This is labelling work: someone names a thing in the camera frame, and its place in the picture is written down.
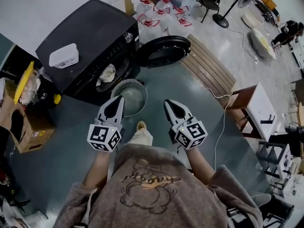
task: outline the laundry basket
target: laundry basket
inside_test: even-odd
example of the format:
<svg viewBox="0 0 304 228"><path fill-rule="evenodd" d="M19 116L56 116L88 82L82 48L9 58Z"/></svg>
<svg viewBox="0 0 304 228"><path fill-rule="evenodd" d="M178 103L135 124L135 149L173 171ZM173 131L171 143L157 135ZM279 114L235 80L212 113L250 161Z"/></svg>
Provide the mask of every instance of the laundry basket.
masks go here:
<svg viewBox="0 0 304 228"><path fill-rule="evenodd" d="M138 114L146 105L148 92L145 86L135 79L126 79L115 86L111 98L124 97L124 117Z"/></svg>

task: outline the open round door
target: open round door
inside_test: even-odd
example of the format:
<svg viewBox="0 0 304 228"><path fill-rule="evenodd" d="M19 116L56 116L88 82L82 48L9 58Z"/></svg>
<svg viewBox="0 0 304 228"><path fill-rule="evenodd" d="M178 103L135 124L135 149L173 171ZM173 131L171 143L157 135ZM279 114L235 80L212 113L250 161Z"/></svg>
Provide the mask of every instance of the open round door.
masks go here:
<svg viewBox="0 0 304 228"><path fill-rule="evenodd" d="M190 42L180 36L165 36L149 41L135 54L141 67L161 67L177 63L190 52Z"/></svg>

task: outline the white marker cube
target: white marker cube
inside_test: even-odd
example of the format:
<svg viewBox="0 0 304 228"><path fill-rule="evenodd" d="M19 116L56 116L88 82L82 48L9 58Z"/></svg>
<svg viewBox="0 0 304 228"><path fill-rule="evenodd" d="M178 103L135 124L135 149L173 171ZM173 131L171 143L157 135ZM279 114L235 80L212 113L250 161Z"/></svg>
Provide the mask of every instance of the white marker cube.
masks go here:
<svg viewBox="0 0 304 228"><path fill-rule="evenodd" d="M113 152L121 138L117 127L91 124L87 141L96 150Z"/></svg>
<svg viewBox="0 0 304 228"><path fill-rule="evenodd" d="M200 145L208 133L201 121L181 126L177 129L174 139L179 142L186 150Z"/></svg>

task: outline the fan base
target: fan base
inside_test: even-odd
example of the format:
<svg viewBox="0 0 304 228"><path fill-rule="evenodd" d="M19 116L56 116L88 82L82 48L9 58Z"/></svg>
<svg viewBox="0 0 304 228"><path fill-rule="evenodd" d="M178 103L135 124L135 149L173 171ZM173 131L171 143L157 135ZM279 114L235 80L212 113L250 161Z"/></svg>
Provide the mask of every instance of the fan base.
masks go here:
<svg viewBox="0 0 304 228"><path fill-rule="evenodd" d="M229 27L229 22L227 19L225 19L222 15L220 14L214 14L213 15L213 20L221 27L223 28L228 28Z"/></svg>

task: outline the beige shoe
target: beige shoe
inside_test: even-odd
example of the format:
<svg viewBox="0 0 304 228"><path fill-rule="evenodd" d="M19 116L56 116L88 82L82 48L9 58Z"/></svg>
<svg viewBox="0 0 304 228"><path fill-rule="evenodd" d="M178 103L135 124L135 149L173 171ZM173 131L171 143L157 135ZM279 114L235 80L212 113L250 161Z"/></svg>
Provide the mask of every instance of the beige shoe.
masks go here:
<svg viewBox="0 0 304 228"><path fill-rule="evenodd" d="M136 130L138 131L138 130L140 130L140 129L142 129L142 128L147 129L147 125L144 123L144 121L139 121L139 122L137 123Z"/></svg>

